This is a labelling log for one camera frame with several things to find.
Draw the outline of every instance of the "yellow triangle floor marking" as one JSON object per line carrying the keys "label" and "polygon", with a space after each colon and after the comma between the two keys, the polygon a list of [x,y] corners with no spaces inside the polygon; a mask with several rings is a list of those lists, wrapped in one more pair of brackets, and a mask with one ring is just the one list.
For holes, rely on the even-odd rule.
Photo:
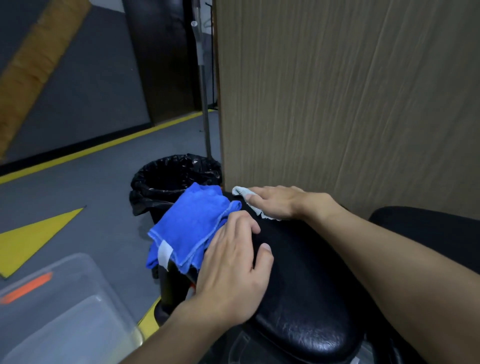
{"label": "yellow triangle floor marking", "polygon": [[0,274],[12,275],[80,211],[67,212],[0,234]]}
{"label": "yellow triangle floor marking", "polygon": [[144,340],[147,340],[150,336],[155,334],[155,332],[158,330],[158,324],[155,321],[155,316],[153,312],[155,311],[155,306],[160,301],[160,297],[157,298],[157,300],[154,302],[152,307],[147,311],[145,316],[140,320],[138,323],[138,328],[140,329],[140,332],[144,336]]}

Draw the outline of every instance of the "hand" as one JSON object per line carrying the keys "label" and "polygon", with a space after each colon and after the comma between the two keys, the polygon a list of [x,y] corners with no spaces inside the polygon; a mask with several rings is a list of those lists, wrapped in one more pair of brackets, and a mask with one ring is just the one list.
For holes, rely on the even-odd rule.
{"label": "hand", "polygon": [[226,331],[253,316],[268,286],[273,255],[268,244],[253,266],[252,232],[258,223],[246,211],[232,212],[205,252],[194,297],[199,314],[210,315]]}
{"label": "hand", "polygon": [[245,196],[247,202],[261,209],[267,216],[281,220],[300,217],[302,197],[306,194],[302,189],[292,187],[251,187],[250,190],[257,195]]}

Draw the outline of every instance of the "white tag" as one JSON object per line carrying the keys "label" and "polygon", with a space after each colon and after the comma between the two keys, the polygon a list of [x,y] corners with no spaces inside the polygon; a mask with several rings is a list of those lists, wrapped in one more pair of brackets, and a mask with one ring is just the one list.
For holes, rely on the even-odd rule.
{"label": "white tag", "polygon": [[158,247],[158,264],[161,265],[163,268],[168,268],[168,261],[170,260],[170,256],[172,255],[173,248],[167,243],[165,240],[162,240],[162,243]]}

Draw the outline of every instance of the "white cleaning cloth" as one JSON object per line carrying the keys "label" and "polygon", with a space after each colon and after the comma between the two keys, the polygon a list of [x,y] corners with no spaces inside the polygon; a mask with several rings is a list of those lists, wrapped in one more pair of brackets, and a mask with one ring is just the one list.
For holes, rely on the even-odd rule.
{"label": "white cleaning cloth", "polygon": [[[245,200],[245,196],[246,196],[246,195],[248,195],[248,194],[256,194],[256,193],[250,191],[250,190],[249,190],[248,188],[246,188],[246,187],[235,186],[235,187],[233,187],[232,194],[233,194],[234,196],[240,195],[240,196],[242,196],[243,199]],[[256,207],[250,205],[250,204],[247,202],[247,200],[245,200],[245,202],[247,203],[248,206],[250,206],[250,208],[255,212],[255,214],[257,214],[257,215],[260,216],[261,218],[268,218],[268,219],[270,219],[270,220],[278,220],[278,219],[276,219],[276,218],[271,218],[270,216],[265,215],[264,212],[263,212],[261,209],[256,208]]]}

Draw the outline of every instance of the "fingernail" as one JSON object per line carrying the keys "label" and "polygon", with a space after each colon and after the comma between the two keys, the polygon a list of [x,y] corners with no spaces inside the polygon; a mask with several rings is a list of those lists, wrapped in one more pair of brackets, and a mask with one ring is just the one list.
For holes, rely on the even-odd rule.
{"label": "fingernail", "polygon": [[267,243],[263,243],[262,245],[260,245],[260,247],[263,247],[264,249],[268,250],[269,252],[272,252],[272,248],[270,248],[270,245],[268,245]]}

